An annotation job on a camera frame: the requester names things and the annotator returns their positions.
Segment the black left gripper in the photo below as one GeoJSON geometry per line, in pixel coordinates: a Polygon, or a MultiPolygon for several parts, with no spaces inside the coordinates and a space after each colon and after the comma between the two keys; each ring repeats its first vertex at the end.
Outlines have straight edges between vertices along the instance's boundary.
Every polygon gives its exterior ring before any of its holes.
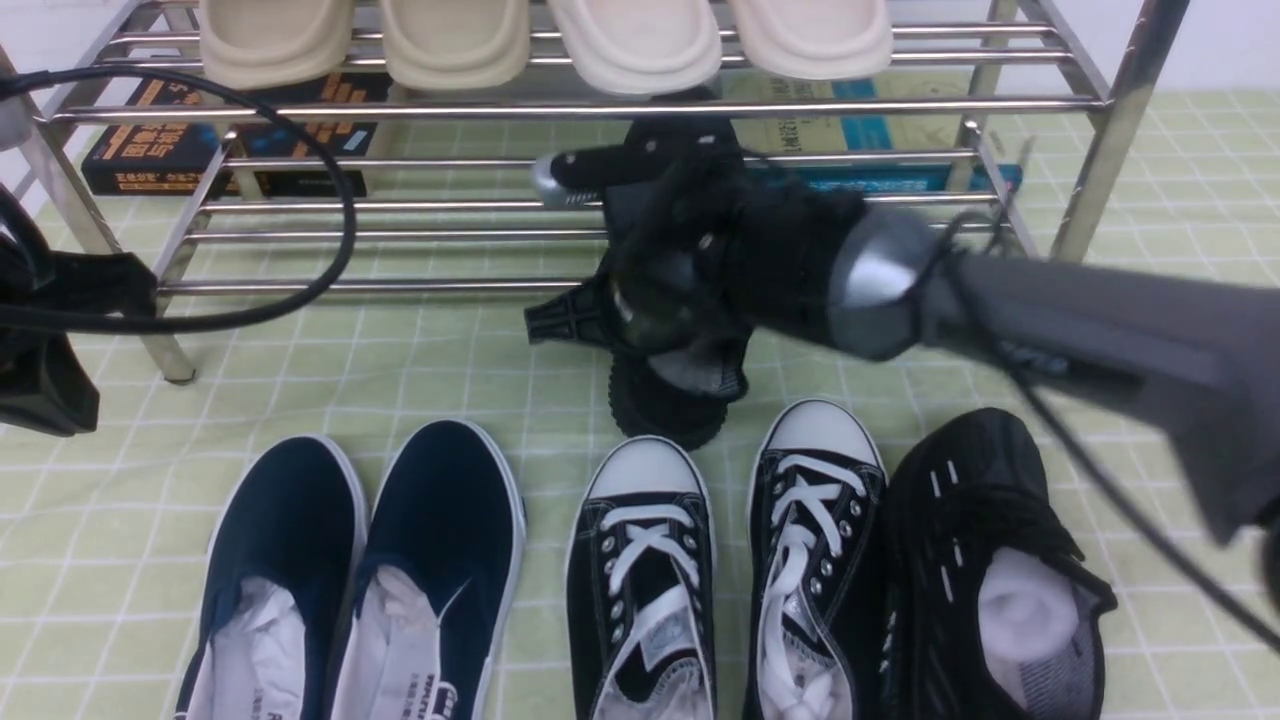
{"type": "MultiPolygon", "coordinates": [[[[1,300],[23,309],[155,316],[157,282],[134,255],[61,252],[9,191],[1,191],[1,300]]],[[[96,430],[100,392],[65,331],[1,332],[3,424],[46,436],[96,430]]]]}

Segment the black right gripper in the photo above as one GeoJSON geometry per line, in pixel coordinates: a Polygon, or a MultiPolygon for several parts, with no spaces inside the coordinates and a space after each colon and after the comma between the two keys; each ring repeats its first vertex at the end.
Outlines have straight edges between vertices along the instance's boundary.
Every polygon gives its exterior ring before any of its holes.
{"type": "Polygon", "coordinates": [[[796,176],[763,179],[717,137],[650,138],[539,158],[545,208],[602,201],[657,182],[596,274],[524,310],[531,345],[563,342],[653,356],[696,340],[762,328],[829,347],[829,287],[851,232],[868,218],[858,191],[796,176]]]}

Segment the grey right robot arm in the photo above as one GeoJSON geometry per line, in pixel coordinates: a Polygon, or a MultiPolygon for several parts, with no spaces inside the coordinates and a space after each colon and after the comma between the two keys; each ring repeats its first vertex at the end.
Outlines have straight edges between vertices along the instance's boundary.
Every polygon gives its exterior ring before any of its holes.
{"type": "Polygon", "coordinates": [[[1194,565],[1084,451],[1043,386],[1160,428],[1220,544],[1265,529],[1277,594],[1277,291],[983,250],[918,211],[818,190],[710,136],[558,152],[532,165],[547,208],[644,184],[602,269],[526,313],[531,341],[657,357],[754,329],[884,363],[916,346],[1002,372],[1114,509],[1225,614],[1277,633],[1194,565]]]}

